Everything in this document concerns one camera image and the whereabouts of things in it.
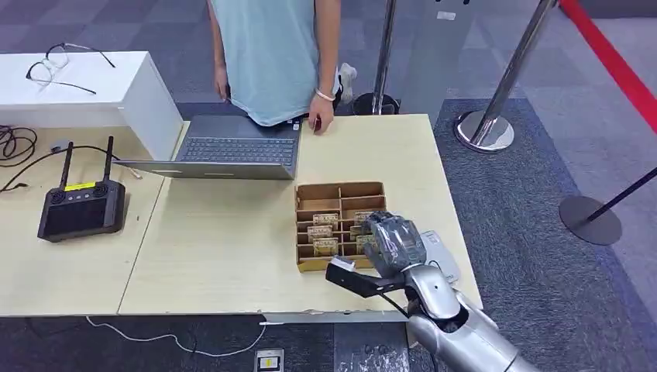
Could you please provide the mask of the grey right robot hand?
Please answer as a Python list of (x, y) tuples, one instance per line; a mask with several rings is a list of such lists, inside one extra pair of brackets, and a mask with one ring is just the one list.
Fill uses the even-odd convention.
[(400, 215), (376, 211), (366, 217), (362, 231), (373, 236), (363, 250), (381, 277), (394, 277), (409, 267), (424, 264), (427, 252), (415, 224)]

